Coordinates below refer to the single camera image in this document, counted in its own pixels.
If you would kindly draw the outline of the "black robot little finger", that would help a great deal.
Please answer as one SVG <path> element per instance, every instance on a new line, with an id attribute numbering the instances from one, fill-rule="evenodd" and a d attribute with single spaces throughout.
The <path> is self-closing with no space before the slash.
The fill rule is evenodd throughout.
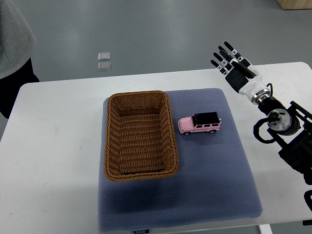
<path id="1" fill-rule="evenodd" d="M 227 75 L 227 74 L 229 73 L 229 71 L 228 71 L 226 68 L 224 68 L 224 67 L 222 67 L 221 65 L 219 65 L 219 64 L 218 64 L 216 61 L 214 61 L 213 59 L 211 60 L 211 64 L 212 64 L 215 68 L 217 68 L 221 74 Z"/>

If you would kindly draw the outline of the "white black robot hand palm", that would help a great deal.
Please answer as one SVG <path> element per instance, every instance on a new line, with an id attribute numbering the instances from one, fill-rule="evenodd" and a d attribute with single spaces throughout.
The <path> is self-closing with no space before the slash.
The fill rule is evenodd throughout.
<path id="1" fill-rule="evenodd" d="M 244 58 L 238 61 L 233 58 L 230 61 L 227 59 L 226 62 L 227 65 L 224 66 L 228 70 L 228 73 L 225 76 L 225 80 L 237 93 L 245 95 L 255 105 L 271 95 L 271 90 L 262 83 L 262 76 L 249 60 Z M 253 77 L 247 77 L 235 68 L 233 65 L 234 62 L 245 66 L 246 69 L 253 73 Z"/>

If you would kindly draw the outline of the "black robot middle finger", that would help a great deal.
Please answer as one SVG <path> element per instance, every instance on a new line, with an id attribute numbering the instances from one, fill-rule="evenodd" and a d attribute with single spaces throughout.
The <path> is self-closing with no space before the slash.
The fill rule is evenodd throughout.
<path id="1" fill-rule="evenodd" d="M 228 53 L 222 46 L 218 46 L 220 55 L 228 62 L 233 63 L 235 61 L 238 61 L 234 55 L 230 52 Z"/>

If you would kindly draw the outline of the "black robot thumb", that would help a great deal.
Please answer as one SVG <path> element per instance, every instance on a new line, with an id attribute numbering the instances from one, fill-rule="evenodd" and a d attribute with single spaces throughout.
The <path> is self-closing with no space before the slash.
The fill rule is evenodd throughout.
<path id="1" fill-rule="evenodd" d="M 243 65 L 239 61 L 234 62 L 234 67 L 238 70 L 241 74 L 243 74 L 248 79 L 253 79 L 255 77 L 255 73 L 249 70 L 245 65 Z"/>

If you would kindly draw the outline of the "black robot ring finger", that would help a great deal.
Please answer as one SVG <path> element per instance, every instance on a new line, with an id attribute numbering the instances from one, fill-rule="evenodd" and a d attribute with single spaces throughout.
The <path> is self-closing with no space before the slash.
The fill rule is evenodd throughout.
<path id="1" fill-rule="evenodd" d="M 218 59 L 218 60 L 222 63 L 222 65 L 223 65 L 226 69 L 232 69 L 232 68 L 233 68 L 233 67 L 232 67 L 223 57 L 221 57 L 219 54 L 213 53 L 213 55 L 214 55 L 214 57 L 215 57 L 216 59 Z"/>

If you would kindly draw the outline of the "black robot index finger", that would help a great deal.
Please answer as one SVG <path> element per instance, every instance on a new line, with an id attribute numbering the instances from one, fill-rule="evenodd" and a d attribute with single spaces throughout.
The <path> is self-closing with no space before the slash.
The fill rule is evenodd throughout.
<path id="1" fill-rule="evenodd" d="M 241 54 L 236 49 L 234 49 L 227 41 L 224 42 L 224 45 L 230 50 L 230 52 L 234 55 L 234 57 L 238 61 L 243 60 L 243 57 L 241 56 Z"/>

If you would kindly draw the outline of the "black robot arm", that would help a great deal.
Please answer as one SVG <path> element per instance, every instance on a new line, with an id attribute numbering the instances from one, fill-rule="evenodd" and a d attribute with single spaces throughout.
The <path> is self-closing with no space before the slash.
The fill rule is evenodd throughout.
<path id="1" fill-rule="evenodd" d="M 211 60 L 228 84 L 258 106 L 265 114 L 253 126 L 254 137 L 264 143 L 277 143 L 279 156 L 303 175 L 307 185 L 312 183 L 312 115 L 296 102 L 286 108 L 273 96 L 273 85 L 262 83 L 257 69 L 228 42 L 219 46 Z"/>

